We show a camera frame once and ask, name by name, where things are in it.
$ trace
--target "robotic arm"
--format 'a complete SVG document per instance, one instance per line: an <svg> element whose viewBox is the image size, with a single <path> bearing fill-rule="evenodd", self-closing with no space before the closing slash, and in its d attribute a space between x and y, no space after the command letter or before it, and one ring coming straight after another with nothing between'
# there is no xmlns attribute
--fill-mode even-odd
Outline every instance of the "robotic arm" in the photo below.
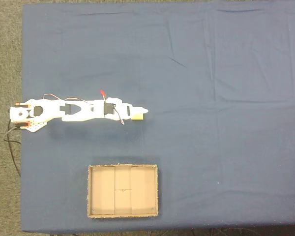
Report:
<svg viewBox="0 0 295 236"><path fill-rule="evenodd" d="M143 114L148 110L143 107L134 107L131 104L123 103L118 98L106 98L101 90L103 99L85 101L78 98L67 98L62 100L30 99L25 103L16 103L10 107L10 119L17 128L27 129L35 132L54 118L61 118L62 121L85 121L95 118L119 120L124 124L124 119L143 120ZM80 111L73 113L71 108L77 106Z"/></svg>

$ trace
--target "open cardboard box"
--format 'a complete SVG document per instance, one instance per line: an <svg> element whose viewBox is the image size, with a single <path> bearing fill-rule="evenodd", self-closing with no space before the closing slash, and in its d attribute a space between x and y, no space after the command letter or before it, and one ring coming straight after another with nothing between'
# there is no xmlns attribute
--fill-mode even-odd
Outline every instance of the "open cardboard box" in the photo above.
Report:
<svg viewBox="0 0 295 236"><path fill-rule="evenodd" d="M157 165L88 167L88 217L158 215Z"/></svg>

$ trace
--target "floor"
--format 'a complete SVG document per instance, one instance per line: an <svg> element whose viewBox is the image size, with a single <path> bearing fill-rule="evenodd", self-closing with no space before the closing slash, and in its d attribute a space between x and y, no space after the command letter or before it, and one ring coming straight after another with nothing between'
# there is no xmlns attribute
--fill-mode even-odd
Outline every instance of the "floor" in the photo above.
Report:
<svg viewBox="0 0 295 236"><path fill-rule="evenodd" d="M138 2L138 0L0 0L0 236L43 236L21 231L20 178L13 166L8 145L2 141L8 122L7 109L22 101L21 32L22 5L48 2ZM12 135L20 140L20 132ZM16 164L20 166L21 149L13 144ZM186 229L149 232L79 234L80 236L295 236L295 226L253 227L242 229Z"/></svg>

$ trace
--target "blue tablecloth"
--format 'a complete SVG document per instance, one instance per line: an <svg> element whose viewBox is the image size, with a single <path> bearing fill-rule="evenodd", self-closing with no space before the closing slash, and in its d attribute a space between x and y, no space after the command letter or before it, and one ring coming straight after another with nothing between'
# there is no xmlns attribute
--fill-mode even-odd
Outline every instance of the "blue tablecloth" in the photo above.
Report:
<svg viewBox="0 0 295 236"><path fill-rule="evenodd" d="M23 101L100 89L149 113L23 131L22 230L295 223L295 1L25 5ZM117 163L158 165L158 217L87 217Z"/></svg>

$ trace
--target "perforated plate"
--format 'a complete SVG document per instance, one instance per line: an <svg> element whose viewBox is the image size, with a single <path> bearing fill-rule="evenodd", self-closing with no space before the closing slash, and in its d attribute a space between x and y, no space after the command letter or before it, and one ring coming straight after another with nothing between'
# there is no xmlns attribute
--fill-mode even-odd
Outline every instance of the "perforated plate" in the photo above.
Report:
<svg viewBox="0 0 295 236"><path fill-rule="evenodd" d="M47 124L47 122L37 122L37 123L31 123L30 127L25 128L29 130L30 132L36 132L37 130L41 129Z"/></svg>

